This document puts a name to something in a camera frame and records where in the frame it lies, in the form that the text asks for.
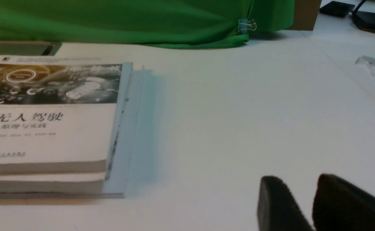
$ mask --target white desk surface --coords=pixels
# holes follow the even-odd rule
[[[349,18],[233,49],[64,44],[57,55],[154,71],[127,198],[0,201],[0,231],[254,231],[264,175],[289,185],[309,221],[323,172],[375,195],[375,76],[354,64],[375,57],[375,35]]]

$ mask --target metal clip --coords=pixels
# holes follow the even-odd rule
[[[247,30],[255,31],[257,29],[257,24],[252,19],[251,21],[248,21],[247,19],[239,19],[239,24],[237,27],[237,34],[238,35],[244,35],[247,33]]]

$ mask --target green cloth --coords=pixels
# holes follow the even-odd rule
[[[253,0],[0,0],[0,40],[236,47],[249,39],[237,35],[238,20],[252,15],[252,9],[261,11],[252,4]],[[275,17],[275,22],[261,25],[271,23],[280,24]]]
[[[250,33],[275,32],[293,25],[294,0],[255,0],[249,19],[257,29]]]

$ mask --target black stand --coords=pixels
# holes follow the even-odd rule
[[[361,30],[375,32],[375,13],[358,11],[353,22]]]

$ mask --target book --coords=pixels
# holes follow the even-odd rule
[[[104,172],[132,63],[0,56],[0,174]]]
[[[0,198],[123,197],[132,158],[143,78],[149,74],[133,70],[126,91],[123,114],[111,142],[109,177],[105,172],[0,175]]]

